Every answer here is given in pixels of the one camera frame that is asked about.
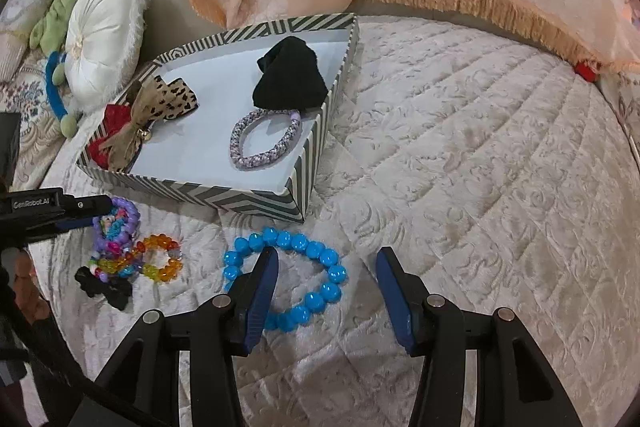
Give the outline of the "person left hand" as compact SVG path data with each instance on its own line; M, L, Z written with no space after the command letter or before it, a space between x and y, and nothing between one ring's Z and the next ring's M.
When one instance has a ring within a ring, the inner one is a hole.
M49 303L44 300L32 276L34 267L26 251L19 251L14 263L13 289L15 302L29 324L45 320L50 315Z

